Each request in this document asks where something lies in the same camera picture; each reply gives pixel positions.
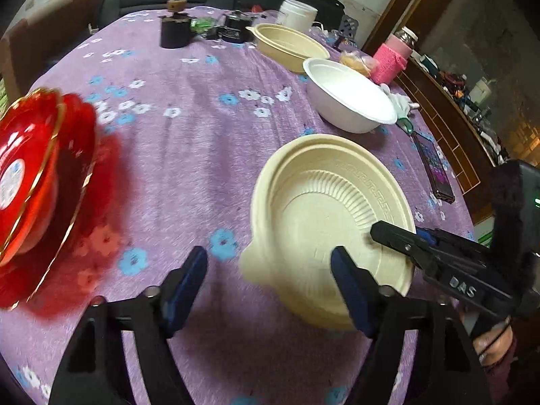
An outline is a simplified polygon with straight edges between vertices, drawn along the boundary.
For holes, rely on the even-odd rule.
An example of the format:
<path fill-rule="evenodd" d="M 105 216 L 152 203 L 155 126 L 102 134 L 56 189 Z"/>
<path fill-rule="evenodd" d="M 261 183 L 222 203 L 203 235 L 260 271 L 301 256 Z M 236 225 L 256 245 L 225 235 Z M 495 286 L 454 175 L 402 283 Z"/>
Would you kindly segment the person's right hand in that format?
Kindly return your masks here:
<path fill-rule="evenodd" d="M 511 322 L 507 318 L 472 341 L 481 366 L 485 369 L 496 366 L 507 356 L 513 356 L 515 340 Z"/>

